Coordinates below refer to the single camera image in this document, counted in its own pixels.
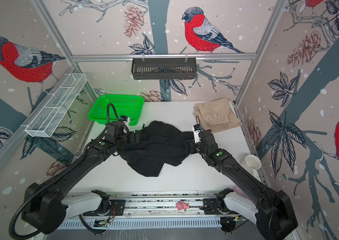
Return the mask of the black shorts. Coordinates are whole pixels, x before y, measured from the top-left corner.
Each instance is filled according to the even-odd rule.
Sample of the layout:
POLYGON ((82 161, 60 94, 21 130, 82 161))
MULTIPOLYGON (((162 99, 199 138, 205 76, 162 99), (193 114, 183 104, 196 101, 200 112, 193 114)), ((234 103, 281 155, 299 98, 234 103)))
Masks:
POLYGON ((176 127, 153 121, 140 132, 137 144, 127 144, 118 154, 138 174, 158 177, 164 164, 174 167, 190 155, 193 132, 181 132, 176 127))

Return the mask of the beige drawstring shorts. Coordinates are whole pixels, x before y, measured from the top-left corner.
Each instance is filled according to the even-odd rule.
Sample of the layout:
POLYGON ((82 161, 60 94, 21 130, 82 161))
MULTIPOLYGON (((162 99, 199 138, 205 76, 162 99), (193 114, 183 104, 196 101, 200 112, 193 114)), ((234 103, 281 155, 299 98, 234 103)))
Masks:
POLYGON ((201 127, 204 130, 211 130, 212 133, 222 132, 242 125, 230 107, 230 102, 227 98, 195 104, 194 114, 197 116, 201 127))

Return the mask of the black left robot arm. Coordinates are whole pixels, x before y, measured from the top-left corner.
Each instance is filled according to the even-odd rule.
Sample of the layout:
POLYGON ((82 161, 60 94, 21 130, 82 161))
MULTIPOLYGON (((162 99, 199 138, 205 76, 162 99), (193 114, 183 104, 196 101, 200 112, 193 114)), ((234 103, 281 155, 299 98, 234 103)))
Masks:
POLYGON ((33 183, 25 192, 24 202, 15 212, 9 224, 9 235, 14 240, 27 240, 36 235, 50 234, 67 219, 82 213, 98 209, 105 193, 94 191, 83 196, 82 202, 95 200, 88 208, 81 207, 73 211, 72 204, 65 200, 69 191, 83 179, 92 169, 113 156, 126 144, 137 140, 134 132, 130 132, 128 116, 116 116, 111 122, 110 111, 116 111, 110 103, 106 107, 107 120, 104 130, 91 140, 82 155, 62 172, 42 184, 33 183))

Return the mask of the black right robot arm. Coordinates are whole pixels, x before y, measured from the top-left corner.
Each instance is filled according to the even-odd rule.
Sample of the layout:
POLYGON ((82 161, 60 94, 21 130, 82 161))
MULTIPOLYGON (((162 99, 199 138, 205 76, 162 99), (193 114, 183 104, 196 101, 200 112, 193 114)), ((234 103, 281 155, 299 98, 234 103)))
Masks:
POLYGON ((291 200, 284 191, 275 192, 243 169, 229 152, 218 147, 210 130, 193 133, 191 153, 199 153, 210 167, 228 177, 246 195, 243 198, 225 189, 217 197, 220 211, 233 211, 250 220, 266 240, 283 240, 297 228, 291 200))

